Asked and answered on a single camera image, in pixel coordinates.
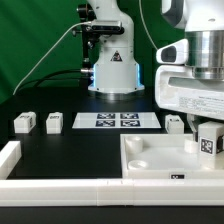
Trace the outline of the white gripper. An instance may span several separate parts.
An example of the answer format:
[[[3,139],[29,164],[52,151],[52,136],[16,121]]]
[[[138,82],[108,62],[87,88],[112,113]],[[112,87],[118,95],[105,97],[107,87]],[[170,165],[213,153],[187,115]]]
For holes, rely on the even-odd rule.
[[[188,114],[195,142],[198,116],[224,121],[224,80],[195,79],[192,70],[185,66],[162,65],[157,69],[155,100],[160,108]]]

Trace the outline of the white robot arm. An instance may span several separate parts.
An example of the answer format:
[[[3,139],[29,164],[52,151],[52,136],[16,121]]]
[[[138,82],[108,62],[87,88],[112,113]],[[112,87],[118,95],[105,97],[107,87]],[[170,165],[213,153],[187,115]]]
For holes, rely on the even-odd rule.
[[[85,72],[90,93],[106,99],[142,91],[134,59],[134,23],[117,0],[87,0],[85,14],[95,18],[84,32],[100,42],[99,58]],[[161,0],[161,15],[185,32],[183,39],[157,50],[155,76],[159,107],[224,121],[224,0]]]

